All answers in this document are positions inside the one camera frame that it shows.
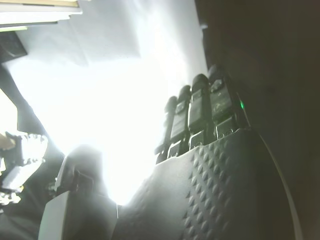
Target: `stack of books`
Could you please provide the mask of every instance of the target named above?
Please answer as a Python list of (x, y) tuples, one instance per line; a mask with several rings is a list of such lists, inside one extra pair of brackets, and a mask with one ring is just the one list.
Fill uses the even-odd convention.
[(0, 0), (0, 32), (52, 24), (81, 13), (76, 0)]

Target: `textured surface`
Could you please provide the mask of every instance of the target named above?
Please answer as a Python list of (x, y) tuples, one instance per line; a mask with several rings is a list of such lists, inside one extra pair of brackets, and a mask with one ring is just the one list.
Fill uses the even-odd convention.
[(294, 239), (287, 197), (248, 130), (159, 164), (119, 215), (113, 240)]

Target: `dark background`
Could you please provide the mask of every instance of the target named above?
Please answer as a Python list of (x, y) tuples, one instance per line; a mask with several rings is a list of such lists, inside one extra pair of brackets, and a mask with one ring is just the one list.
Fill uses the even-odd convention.
[[(222, 64), (232, 76), (252, 126), (280, 164), (305, 239), (320, 239), (320, 3), (197, 0), (196, 4), (200, 23), (208, 25), (207, 62)], [(1, 89), (18, 108), (19, 130), (45, 134), (11, 77), (0, 72)], [(1, 239), (37, 239), (49, 200), (45, 186), (56, 176), (63, 155), (50, 143), (46, 157), (54, 161), (47, 161), (27, 182), (21, 203), (0, 215)]]

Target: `back of robotic hand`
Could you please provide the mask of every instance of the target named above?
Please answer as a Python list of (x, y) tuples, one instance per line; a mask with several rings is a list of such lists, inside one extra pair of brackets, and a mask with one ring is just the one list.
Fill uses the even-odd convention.
[(0, 133), (0, 207), (21, 200), (19, 193), (44, 162), (47, 146), (43, 135)]

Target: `overexposed white surface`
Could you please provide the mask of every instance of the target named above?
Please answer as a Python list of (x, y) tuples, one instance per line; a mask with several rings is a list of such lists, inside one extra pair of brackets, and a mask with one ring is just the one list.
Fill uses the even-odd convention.
[(125, 203), (153, 167), (166, 101), (207, 73), (201, 29), (193, 0), (80, 3), (82, 15), (19, 32), (28, 56), (5, 66), (64, 153), (103, 150)]

